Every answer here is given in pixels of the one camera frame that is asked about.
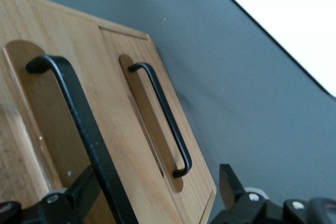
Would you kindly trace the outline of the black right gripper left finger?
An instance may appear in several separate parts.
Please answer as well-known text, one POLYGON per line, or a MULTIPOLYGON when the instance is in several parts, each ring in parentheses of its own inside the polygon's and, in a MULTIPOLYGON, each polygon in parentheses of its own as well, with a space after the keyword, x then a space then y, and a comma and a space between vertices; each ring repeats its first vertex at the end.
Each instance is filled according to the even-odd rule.
POLYGON ((83 223, 101 192, 92 166, 68 187, 48 193, 23 209, 17 201, 1 203, 1 223, 83 223))

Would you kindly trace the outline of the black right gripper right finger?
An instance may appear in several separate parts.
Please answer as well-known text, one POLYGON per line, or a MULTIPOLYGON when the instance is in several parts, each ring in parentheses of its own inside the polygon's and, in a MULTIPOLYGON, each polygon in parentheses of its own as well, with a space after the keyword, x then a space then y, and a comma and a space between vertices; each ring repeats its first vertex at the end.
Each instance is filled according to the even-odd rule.
POLYGON ((335 223, 334 199, 288 199, 276 205, 263 191, 243 187, 229 164, 219 166, 219 191, 225 210, 211 223, 335 223))

